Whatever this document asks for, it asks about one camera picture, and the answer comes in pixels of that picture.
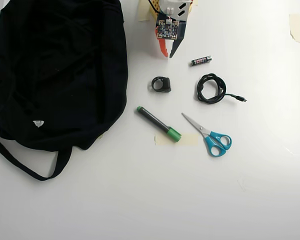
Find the masking tape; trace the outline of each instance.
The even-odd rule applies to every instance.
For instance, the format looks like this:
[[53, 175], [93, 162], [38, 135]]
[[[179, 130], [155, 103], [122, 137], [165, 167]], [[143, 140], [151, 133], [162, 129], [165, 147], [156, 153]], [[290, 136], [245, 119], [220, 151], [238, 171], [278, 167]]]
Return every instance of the masking tape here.
[[148, 21], [149, 20], [149, 9], [150, 3], [148, 0], [139, 0], [138, 6], [138, 21]]
[[158, 132], [154, 136], [154, 142], [156, 146], [198, 146], [199, 134], [197, 133], [183, 133], [179, 142], [174, 142], [168, 135]]
[[300, 14], [290, 14], [290, 34], [292, 38], [300, 43]]

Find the black cable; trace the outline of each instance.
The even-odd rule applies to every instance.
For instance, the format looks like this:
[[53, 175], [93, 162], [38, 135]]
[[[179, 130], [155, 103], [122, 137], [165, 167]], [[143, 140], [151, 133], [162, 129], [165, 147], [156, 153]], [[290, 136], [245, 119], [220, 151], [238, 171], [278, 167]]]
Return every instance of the black cable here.
[[157, 14], [161, 14], [161, 15], [163, 15], [163, 16], [168, 17], [166, 14], [164, 14], [164, 13], [158, 11], [158, 10], [155, 8], [155, 6], [153, 5], [153, 3], [151, 2], [151, 0], [148, 0], [148, 1], [149, 1], [149, 3], [150, 3], [151, 7], [153, 8], [153, 10], [154, 10]]
[[[206, 99], [204, 97], [204, 95], [202, 94], [202, 90], [204, 89], [204, 84], [209, 80], [213, 80], [216, 82], [216, 85], [218, 87], [218, 94], [212, 98]], [[216, 103], [220, 102], [222, 99], [224, 99], [225, 96], [231, 96], [241, 102], [247, 101], [242, 96], [237, 96], [234, 94], [226, 94], [227, 87], [226, 87], [225, 81], [223, 81], [220, 77], [218, 77], [217, 75], [215, 75], [213, 73], [204, 75], [198, 82], [196, 90], [198, 92], [198, 100], [201, 102], [204, 102], [206, 104], [216, 104]]]

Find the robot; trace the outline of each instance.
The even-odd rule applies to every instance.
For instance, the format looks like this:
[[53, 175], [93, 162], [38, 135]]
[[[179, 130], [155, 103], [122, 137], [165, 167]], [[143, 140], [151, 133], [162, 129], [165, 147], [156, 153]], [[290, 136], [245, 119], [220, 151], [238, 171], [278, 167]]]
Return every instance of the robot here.
[[185, 38], [188, 15], [193, 0], [148, 0], [150, 12], [156, 19], [155, 34], [161, 52], [168, 58], [166, 40], [173, 40], [170, 58], [172, 58]]

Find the bag strap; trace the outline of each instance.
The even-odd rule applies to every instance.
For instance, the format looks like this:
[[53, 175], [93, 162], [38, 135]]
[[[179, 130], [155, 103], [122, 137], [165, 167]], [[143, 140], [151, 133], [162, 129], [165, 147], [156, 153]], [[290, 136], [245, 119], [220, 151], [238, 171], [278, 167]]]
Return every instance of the bag strap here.
[[15, 159], [14, 156], [11, 155], [11, 153], [5, 148], [5, 146], [2, 145], [1, 142], [0, 142], [0, 153], [10, 163], [15, 165], [16, 167], [18, 167], [22, 171], [26, 172], [31, 177], [33, 177], [33, 178], [35, 178], [39, 181], [46, 181], [46, 180], [55, 178], [56, 176], [58, 176], [63, 171], [63, 169], [66, 167], [66, 165], [69, 162], [69, 159], [71, 157], [72, 147], [70, 147], [68, 149], [60, 150], [58, 152], [58, 157], [57, 157], [57, 160], [56, 160], [55, 170], [54, 170], [52, 176], [50, 176], [50, 177], [41, 176], [41, 175], [37, 174], [36, 172], [32, 171], [31, 169], [29, 169], [28, 167], [26, 167], [25, 165], [23, 165], [21, 162], [19, 162], [17, 159]]

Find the blue scissors handle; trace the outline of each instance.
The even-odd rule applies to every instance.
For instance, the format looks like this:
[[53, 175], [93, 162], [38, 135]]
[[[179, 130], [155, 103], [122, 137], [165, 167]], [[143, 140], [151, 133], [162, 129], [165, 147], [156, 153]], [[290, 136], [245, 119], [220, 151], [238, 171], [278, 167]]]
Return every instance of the blue scissors handle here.
[[[212, 131], [210, 133], [210, 136], [213, 137], [225, 150], [229, 150], [232, 145], [232, 139], [230, 136], [225, 135], [225, 134], [220, 134]], [[227, 145], [223, 144], [221, 141], [221, 138], [227, 138], [229, 140], [229, 143]]]
[[[210, 154], [211, 154], [213, 157], [216, 157], [216, 158], [217, 158], [217, 157], [221, 157], [221, 156], [223, 156], [223, 155], [226, 154], [227, 151], [226, 151], [223, 147], [221, 147], [220, 145], [216, 144], [216, 143], [212, 140], [211, 137], [207, 136], [207, 137], [205, 137], [204, 139], [205, 139], [205, 141], [206, 141], [206, 144], [208, 145], [209, 152], [210, 152]], [[219, 154], [218, 154], [218, 155], [215, 155], [215, 154], [212, 152], [212, 149], [213, 149], [213, 148], [216, 148], [216, 149], [219, 151]]]

